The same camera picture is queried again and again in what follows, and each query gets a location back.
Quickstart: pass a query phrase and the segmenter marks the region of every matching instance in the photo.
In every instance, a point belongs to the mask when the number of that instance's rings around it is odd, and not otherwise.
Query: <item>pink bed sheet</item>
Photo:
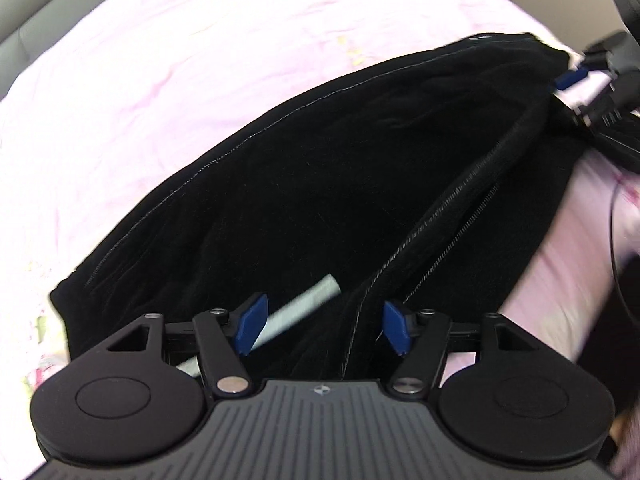
[[[329,79],[473,34],[525,31],[563,48],[506,0],[108,0],[82,20],[0,102],[0,478],[42,463],[28,401],[66,362],[49,291],[146,193]],[[596,153],[584,158],[503,308],[570,358],[609,287],[615,173]],[[640,219],[625,196],[616,244],[626,258]]]

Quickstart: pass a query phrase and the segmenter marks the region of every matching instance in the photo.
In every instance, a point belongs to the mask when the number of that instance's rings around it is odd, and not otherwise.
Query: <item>white strip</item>
[[[340,294],[338,282],[335,281],[332,275],[326,275],[309,290],[306,290],[294,300],[289,301],[289,303],[267,318],[267,323],[264,325],[262,332],[260,332],[252,350],[255,350],[285,332],[338,294]],[[198,377],[200,375],[200,368],[198,367],[198,361],[195,357],[178,365],[177,368],[189,374],[191,377]]]

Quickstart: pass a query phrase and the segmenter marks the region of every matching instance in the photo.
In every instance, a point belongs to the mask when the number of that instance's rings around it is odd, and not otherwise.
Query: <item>bed sheet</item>
[[[565,48],[506,0],[107,0],[82,20],[0,102],[0,478],[24,478],[43,460],[28,402],[67,361],[49,291],[146,193],[332,78],[473,34],[525,31]],[[592,157],[585,172],[605,172],[605,189],[615,170]],[[602,229],[596,217],[581,236]],[[571,267],[564,295],[548,292],[550,316],[569,305],[577,324],[522,324],[574,357],[608,279],[597,273],[594,282]]]

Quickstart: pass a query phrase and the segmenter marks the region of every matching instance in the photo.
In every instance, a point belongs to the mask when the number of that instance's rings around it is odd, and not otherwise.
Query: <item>ribbed gray panel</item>
[[[482,462],[442,433],[430,411],[376,383],[270,381],[221,402],[180,449],[138,466],[81,469],[50,462],[34,480],[606,480],[593,463],[514,471]]]

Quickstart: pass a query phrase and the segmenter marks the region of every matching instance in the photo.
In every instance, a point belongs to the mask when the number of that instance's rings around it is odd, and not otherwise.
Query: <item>wire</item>
[[[620,195],[620,191],[622,190],[622,180],[618,180],[616,183],[616,187],[613,189],[613,194],[611,195],[611,206],[609,209],[609,253],[611,256],[611,270],[613,271],[613,283],[614,288],[618,294],[618,298],[620,299],[620,303],[622,307],[625,309],[625,313],[627,317],[631,320],[634,327],[640,333],[640,319],[638,319],[634,313],[629,308],[628,304],[626,304],[625,298],[622,295],[622,290],[620,289],[620,276],[618,274],[618,265],[616,264],[616,253],[613,247],[613,210],[616,206],[616,200]]]

